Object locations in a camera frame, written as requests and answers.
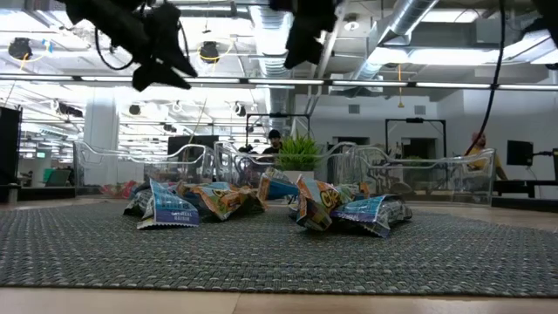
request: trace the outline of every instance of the clear acrylic bin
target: clear acrylic bin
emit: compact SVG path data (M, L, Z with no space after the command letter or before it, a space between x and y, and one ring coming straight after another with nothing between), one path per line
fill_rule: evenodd
M352 143L339 143L319 155L246 154L228 142L216 142L215 174L218 181L237 187L257 188L261 175L268 167L282 170L292 181L302 173L332 184L349 183L350 148L354 146Z
M402 195L406 201L490 206L494 180L493 149L466 157L396 160L377 147L354 147L353 181L373 195Z
M214 175L213 149L201 145L185 145L172 155L138 155L75 141L73 152L77 197L126 199L150 179L173 185L211 182Z

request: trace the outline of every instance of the gray carpet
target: gray carpet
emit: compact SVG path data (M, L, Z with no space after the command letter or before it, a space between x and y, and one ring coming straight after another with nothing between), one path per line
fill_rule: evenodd
M137 231L123 207L0 211L0 286L558 297L549 232L415 213L388 239L317 234L286 208Z

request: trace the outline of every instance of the table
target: table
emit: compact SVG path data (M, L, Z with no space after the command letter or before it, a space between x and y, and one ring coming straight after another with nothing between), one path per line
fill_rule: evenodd
M502 194L527 194L529 198L534 198L534 187L539 186L557 186L556 180L511 180L511 181L495 181L493 191Z

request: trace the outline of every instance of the white pot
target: white pot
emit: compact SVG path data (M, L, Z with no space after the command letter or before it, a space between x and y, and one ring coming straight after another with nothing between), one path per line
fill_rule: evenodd
M298 177L301 175L304 178L314 179L314 171L284 171L283 172L288 178L289 181L296 183L298 181Z

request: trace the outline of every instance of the man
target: man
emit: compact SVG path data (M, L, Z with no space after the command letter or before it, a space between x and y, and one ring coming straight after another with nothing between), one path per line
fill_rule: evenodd
M477 136L479 136L479 133L477 132L473 133L471 141L475 141L477 139ZM477 141L477 144L475 144L475 146L471 150L471 153L469 154L470 155L479 154L482 150L486 149L486 146L487 146L487 137L485 134L482 134L479 140ZM494 162L496 163L496 175L498 175L498 177L501 180L506 181L507 176L506 173L504 172L504 169L502 168L502 164L500 163L500 157L498 157L498 154L494 156ZM470 163L469 167L472 167L473 170L479 170L484 168L485 165L486 165L485 161L477 160L475 162Z
M271 147L266 148L264 154L279 154L282 148L281 134L277 130L271 130L268 134L268 139L271 142Z

